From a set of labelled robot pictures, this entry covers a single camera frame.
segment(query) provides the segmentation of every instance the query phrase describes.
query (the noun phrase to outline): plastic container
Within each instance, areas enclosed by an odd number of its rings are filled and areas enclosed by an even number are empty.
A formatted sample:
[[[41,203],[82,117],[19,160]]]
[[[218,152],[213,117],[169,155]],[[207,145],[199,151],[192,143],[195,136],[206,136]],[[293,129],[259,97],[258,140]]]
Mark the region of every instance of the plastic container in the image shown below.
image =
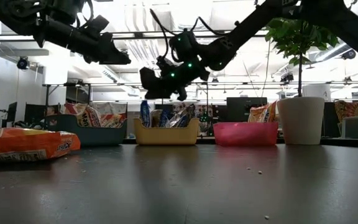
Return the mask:
[[[220,146],[274,146],[278,123],[214,124],[215,141]]]
[[[139,145],[194,145],[197,142],[199,119],[190,120],[186,128],[145,128],[139,118],[134,119],[136,143]]]
[[[56,121],[56,125],[48,125],[49,131],[66,131],[78,136],[82,146],[117,146],[124,141],[127,121],[121,128],[92,128],[78,125],[77,118],[72,114],[47,116],[47,123]]]

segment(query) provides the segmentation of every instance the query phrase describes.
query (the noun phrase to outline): gray table surface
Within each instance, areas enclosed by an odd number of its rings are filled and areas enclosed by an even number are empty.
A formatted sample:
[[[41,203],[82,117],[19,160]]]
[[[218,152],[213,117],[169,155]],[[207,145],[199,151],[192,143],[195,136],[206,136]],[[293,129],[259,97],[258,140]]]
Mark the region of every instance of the gray table surface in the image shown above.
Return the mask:
[[[0,223],[358,224],[358,148],[125,145],[0,165]]]

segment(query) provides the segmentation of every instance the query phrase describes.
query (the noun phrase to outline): yellow bin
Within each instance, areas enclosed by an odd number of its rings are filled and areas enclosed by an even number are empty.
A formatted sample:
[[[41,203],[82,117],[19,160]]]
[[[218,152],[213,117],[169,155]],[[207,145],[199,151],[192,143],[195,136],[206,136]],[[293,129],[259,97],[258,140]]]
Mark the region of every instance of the yellow bin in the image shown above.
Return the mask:
[[[194,145],[197,141],[199,119],[190,120],[187,128],[145,128],[139,118],[134,119],[136,143],[139,145]]]

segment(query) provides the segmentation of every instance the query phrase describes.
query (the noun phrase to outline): computer monitor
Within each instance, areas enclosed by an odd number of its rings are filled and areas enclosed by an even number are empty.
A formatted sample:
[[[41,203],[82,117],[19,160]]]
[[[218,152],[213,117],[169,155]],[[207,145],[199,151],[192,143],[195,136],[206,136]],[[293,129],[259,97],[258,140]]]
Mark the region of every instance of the computer monitor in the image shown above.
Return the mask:
[[[15,122],[16,119],[17,102],[11,103],[7,110],[7,122]]]

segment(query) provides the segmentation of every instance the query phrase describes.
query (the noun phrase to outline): white plant pot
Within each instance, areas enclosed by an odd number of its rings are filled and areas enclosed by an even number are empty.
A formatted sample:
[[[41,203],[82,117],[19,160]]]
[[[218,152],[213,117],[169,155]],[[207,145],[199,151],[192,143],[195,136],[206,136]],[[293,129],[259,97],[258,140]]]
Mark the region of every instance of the white plant pot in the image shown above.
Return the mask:
[[[285,144],[320,144],[324,98],[296,97],[277,102]]]

